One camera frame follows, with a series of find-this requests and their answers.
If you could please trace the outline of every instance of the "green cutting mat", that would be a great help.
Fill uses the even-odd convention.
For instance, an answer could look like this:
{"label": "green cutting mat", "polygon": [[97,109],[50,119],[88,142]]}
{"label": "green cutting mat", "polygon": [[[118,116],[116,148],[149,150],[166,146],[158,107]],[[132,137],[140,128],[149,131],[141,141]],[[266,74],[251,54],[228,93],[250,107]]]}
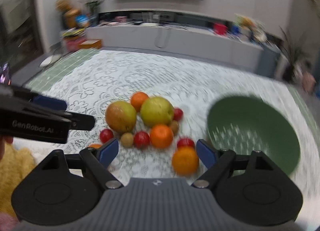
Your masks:
{"label": "green cutting mat", "polygon": [[57,61],[50,68],[36,75],[26,84],[26,87],[35,92],[44,92],[50,90],[54,83],[61,80],[64,76],[70,74],[73,69],[83,64],[99,50],[95,48],[81,49],[67,57]]}

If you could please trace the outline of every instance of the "glass door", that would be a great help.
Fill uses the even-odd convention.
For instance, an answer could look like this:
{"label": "glass door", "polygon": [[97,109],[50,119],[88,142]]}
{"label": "glass door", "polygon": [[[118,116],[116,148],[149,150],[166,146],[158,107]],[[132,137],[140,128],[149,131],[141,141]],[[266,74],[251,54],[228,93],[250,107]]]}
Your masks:
{"label": "glass door", "polygon": [[0,0],[0,65],[15,72],[42,53],[34,0]]}

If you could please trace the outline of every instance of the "blue item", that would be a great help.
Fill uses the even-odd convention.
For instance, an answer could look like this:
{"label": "blue item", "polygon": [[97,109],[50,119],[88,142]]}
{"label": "blue item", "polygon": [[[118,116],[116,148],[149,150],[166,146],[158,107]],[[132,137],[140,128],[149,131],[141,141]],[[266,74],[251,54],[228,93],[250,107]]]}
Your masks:
{"label": "blue item", "polygon": [[116,138],[113,138],[102,147],[100,147],[98,151],[99,154],[97,159],[105,168],[107,168],[114,160],[114,158],[118,155],[119,142]]}
{"label": "blue item", "polygon": [[89,19],[86,15],[79,15],[76,17],[76,23],[80,28],[87,28],[90,26]]}
{"label": "blue item", "polygon": [[67,109],[67,103],[65,101],[43,95],[34,97],[32,102],[42,107],[50,108],[52,110],[65,111]]}
{"label": "blue item", "polygon": [[316,86],[316,96],[320,98],[320,83]]}
{"label": "blue item", "polygon": [[208,147],[204,140],[197,141],[196,151],[199,159],[207,168],[211,168],[217,162],[217,154]]}
{"label": "blue item", "polygon": [[231,34],[238,36],[239,33],[240,33],[240,28],[237,25],[233,24],[231,27]]}

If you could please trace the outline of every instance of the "blue gripper pad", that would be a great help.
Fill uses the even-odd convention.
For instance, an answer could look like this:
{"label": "blue gripper pad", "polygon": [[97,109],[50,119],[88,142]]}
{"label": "blue gripper pad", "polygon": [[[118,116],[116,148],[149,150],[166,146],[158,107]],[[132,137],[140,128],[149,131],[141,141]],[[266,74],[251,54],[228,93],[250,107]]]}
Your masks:
{"label": "blue gripper pad", "polygon": [[206,168],[211,168],[217,162],[215,152],[209,149],[202,140],[197,141],[196,151]]}
{"label": "blue gripper pad", "polygon": [[50,108],[56,111],[65,111],[67,109],[67,103],[65,101],[43,95],[34,97],[32,102],[42,107]]}
{"label": "blue gripper pad", "polygon": [[118,155],[119,142],[116,138],[111,139],[98,149],[98,161],[107,168]]}

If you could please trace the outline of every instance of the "yellow fluffy blanket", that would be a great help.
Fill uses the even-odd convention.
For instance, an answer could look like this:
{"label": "yellow fluffy blanket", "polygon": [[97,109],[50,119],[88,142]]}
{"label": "yellow fluffy blanket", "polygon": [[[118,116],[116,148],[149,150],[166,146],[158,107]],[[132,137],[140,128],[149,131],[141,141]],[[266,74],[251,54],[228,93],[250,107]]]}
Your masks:
{"label": "yellow fluffy blanket", "polygon": [[12,192],[35,166],[29,149],[16,150],[12,144],[5,144],[4,156],[0,160],[0,213],[16,217],[11,206]]}

